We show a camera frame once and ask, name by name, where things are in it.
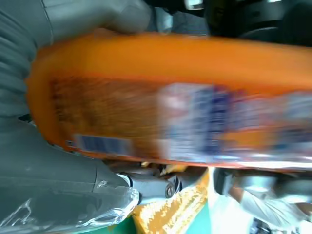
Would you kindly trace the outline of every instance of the orange bag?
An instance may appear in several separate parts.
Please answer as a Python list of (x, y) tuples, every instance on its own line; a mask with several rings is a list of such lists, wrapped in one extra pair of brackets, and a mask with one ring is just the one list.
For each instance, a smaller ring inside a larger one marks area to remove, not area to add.
[(67, 151), (218, 164), (304, 128), (306, 116), (288, 113), (299, 108), (292, 97), (312, 90), (311, 58), (310, 49), (229, 39), (88, 36), (42, 52), (27, 98), (44, 137)]

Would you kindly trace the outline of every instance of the clear plastic wrap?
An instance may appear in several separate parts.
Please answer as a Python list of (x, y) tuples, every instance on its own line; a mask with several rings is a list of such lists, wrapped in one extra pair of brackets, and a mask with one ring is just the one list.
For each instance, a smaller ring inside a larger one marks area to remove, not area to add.
[(0, 233), (72, 233), (119, 224), (139, 198), (129, 187), (103, 186), (96, 193), (1, 187)]

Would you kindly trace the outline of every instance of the white shirt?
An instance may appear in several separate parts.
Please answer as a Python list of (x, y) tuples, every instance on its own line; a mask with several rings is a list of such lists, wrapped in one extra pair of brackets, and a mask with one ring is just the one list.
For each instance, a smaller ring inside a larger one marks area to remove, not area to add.
[(241, 207), (255, 218), (276, 228), (296, 227), (301, 221), (310, 219), (295, 204), (276, 199), (273, 193), (265, 194), (266, 197), (261, 197), (262, 195), (245, 191)]

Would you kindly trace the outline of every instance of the barcode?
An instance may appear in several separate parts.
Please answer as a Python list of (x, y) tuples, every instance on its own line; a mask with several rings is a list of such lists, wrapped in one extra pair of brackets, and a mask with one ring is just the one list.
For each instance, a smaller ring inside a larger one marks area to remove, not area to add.
[(81, 134), (76, 134), (75, 138), (78, 148), (82, 151), (121, 156), (131, 155), (129, 140)]

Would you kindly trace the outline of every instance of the bolt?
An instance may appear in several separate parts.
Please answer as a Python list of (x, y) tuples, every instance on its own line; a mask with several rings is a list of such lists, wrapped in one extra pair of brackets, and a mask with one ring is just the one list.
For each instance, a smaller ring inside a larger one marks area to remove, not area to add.
[(171, 198), (175, 194), (175, 192), (175, 187), (171, 184), (168, 184), (165, 189), (165, 196), (166, 198)]

